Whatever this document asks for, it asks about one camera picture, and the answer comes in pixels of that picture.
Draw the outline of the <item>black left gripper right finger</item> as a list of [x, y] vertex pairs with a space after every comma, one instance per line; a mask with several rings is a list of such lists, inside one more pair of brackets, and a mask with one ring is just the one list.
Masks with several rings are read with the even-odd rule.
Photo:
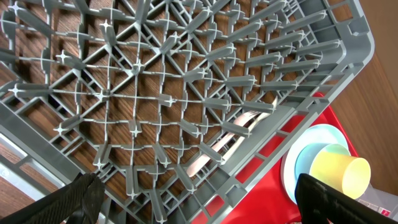
[[303, 224], [395, 224], [395, 221], [308, 174], [300, 174], [295, 199]]

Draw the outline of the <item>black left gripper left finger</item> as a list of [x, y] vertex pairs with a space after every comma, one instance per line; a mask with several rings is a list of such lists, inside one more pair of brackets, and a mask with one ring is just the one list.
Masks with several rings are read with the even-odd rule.
[[1, 223], [96, 223], [104, 200], [104, 183], [94, 173], [1, 219]]

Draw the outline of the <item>yellow plastic cup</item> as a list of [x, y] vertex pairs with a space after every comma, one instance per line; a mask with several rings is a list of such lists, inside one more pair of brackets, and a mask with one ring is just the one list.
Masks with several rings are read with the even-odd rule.
[[314, 159], [309, 174], [346, 196], [357, 199], [369, 185], [371, 167], [362, 157], [322, 151]]

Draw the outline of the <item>silver fork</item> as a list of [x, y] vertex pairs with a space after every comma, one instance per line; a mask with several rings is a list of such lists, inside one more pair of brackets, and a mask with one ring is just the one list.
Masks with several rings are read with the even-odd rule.
[[[233, 123], [238, 126], [244, 126], [250, 119], [258, 114], [257, 111], [248, 111], [246, 113], [238, 116]], [[215, 143], [211, 148], [218, 152], [229, 140], [234, 136], [233, 133], [228, 133], [222, 137], [217, 143]], [[198, 157], [188, 168], [187, 174], [189, 177], [193, 177], [208, 161], [210, 158], [206, 154], [202, 154]]]

